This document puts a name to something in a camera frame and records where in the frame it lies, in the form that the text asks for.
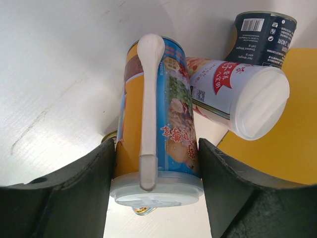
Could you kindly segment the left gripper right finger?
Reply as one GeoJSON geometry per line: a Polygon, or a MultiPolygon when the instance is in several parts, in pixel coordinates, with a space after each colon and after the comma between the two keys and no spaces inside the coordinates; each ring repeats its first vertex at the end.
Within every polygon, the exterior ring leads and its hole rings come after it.
{"type": "Polygon", "coordinates": [[[203,138],[199,163],[212,237],[316,237],[316,185],[263,173],[203,138]]]}

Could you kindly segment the yellow wooden shelf cabinet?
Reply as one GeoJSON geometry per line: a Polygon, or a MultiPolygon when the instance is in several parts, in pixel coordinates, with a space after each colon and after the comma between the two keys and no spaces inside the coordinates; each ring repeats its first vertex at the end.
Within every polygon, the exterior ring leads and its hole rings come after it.
{"type": "Polygon", "coordinates": [[[246,141],[228,132],[218,147],[266,174],[302,184],[317,182],[317,51],[292,48],[282,70],[290,84],[285,110],[264,137],[246,141]]]}

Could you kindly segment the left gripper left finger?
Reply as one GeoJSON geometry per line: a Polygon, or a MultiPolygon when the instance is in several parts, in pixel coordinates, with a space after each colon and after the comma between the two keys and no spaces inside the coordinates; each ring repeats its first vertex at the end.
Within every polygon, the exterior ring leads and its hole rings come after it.
{"type": "Polygon", "coordinates": [[[115,158],[108,139],[50,174],[1,187],[1,237],[103,237],[115,158]]]}

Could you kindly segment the yellow can with white spoon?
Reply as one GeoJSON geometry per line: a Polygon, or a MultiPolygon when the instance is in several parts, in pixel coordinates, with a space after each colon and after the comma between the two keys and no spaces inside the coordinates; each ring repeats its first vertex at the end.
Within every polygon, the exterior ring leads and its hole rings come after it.
{"type": "Polygon", "coordinates": [[[144,35],[127,53],[110,195],[130,207],[196,203],[204,193],[186,57],[144,35]]]}

